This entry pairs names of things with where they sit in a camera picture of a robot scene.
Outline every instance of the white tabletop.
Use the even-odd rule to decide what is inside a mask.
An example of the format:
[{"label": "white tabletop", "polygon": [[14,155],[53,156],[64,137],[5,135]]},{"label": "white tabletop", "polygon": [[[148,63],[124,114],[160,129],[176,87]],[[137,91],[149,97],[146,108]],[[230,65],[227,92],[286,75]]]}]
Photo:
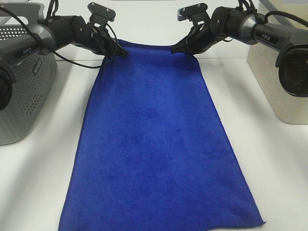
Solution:
[{"label": "white tabletop", "polygon": [[[47,6],[49,1],[38,2]],[[71,8],[68,2],[71,1],[60,2],[60,9],[66,9],[60,10],[60,14],[90,16],[85,11],[87,2],[76,0]],[[140,11],[139,17],[130,15],[138,9],[136,2],[128,2],[130,7],[123,4],[120,7],[117,1],[96,2],[116,10],[117,18],[112,25],[119,38],[132,42],[169,45],[186,35],[191,26],[187,22],[169,22],[164,15],[186,6],[184,0],[168,1],[160,13],[148,13],[152,20],[145,17],[145,21],[140,20],[146,16],[145,12],[153,9],[154,2],[163,4],[163,1],[144,2],[142,7],[146,11]],[[217,0],[209,10],[220,5],[234,6],[226,2]],[[166,25],[154,18],[155,15],[167,21]],[[135,30],[128,27],[134,25],[127,22],[128,17],[133,20]],[[151,26],[144,33],[146,25]],[[176,29],[168,32],[172,26]],[[256,204],[267,222],[254,230],[306,231],[308,125],[290,125],[276,117],[246,62],[247,51],[248,46],[236,41],[220,43],[198,56],[202,73]],[[102,60],[72,46],[61,52],[87,65],[99,65]],[[97,73],[98,70],[58,61],[54,85],[29,135],[15,144],[0,146],[1,231],[57,230],[85,107]]]}]

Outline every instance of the microfiber towel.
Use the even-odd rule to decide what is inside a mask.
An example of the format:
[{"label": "microfiber towel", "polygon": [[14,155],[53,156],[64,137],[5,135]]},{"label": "microfiber towel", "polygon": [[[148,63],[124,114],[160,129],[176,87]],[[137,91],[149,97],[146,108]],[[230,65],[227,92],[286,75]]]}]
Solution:
[{"label": "microfiber towel", "polygon": [[121,41],[85,112],[60,231],[264,222],[192,55]]}]

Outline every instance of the white table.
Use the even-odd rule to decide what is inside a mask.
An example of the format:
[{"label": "white table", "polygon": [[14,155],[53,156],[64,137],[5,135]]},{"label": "white table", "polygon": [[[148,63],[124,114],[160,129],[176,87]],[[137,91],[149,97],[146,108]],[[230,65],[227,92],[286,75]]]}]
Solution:
[{"label": "white table", "polygon": [[[48,1],[39,2],[47,5]],[[84,1],[74,1],[71,8],[67,2],[61,3],[65,14],[89,17]],[[139,21],[132,32],[125,24],[127,18],[120,15],[126,13],[137,23],[145,14],[143,11],[136,18],[130,16],[127,8],[119,7],[118,2],[96,2],[107,3],[116,10],[119,24],[116,18],[115,31],[120,38],[133,42],[172,44],[191,26],[171,21],[161,26],[162,34],[157,33],[153,38],[152,30],[158,30],[155,23],[146,36],[141,37],[150,19]],[[128,4],[130,9],[137,7],[134,2]],[[163,8],[159,14],[163,21],[164,11],[174,10],[173,4],[177,7],[187,5],[184,0],[170,1],[167,9]],[[234,6],[218,0],[210,10],[220,5]],[[152,9],[153,2],[144,2],[143,7]],[[175,35],[168,34],[168,26],[177,26]],[[254,230],[306,231],[308,126],[289,125],[275,116],[246,62],[247,50],[248,46],[236,41],[232,46],[220,43],[198,56],[200,66],[246,181],[267,222]],[[61,52],[87,65],[99,65],[102,59],[71,46]],[[29,135],[15,144],[0,146],[1,231],[57,230],[85,107],[97,73],[98,70],[58,61],[56,80]]]}]

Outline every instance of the blue towel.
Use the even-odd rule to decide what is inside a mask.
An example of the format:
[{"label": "blue towel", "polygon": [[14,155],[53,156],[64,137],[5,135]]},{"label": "blue towel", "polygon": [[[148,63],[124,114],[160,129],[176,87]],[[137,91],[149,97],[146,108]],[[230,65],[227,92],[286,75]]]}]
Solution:
[{"label": "blue towel", "polygon": [[59,230],[261,226],[198,61],[121,45],[94,83]]}]

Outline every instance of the beige box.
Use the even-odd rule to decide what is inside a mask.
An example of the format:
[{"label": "beige box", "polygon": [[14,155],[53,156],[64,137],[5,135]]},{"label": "beige box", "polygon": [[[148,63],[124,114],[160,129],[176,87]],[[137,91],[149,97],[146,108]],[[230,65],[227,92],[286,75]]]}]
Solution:
[{"label": "beige box", "polygon": [[[273,10],[292,13],[307,20],[308,0],[260,0],[259,13]],[[298,23],[281,16],[271,16],[269,22],[299,27]],[[276,116],[286,123],[308,124],[308,98],[294,97],[284,91],[279,81],[279,69],[275,67],[277,56],[277,51],[258,43],[250,47],[247,61]]]}]

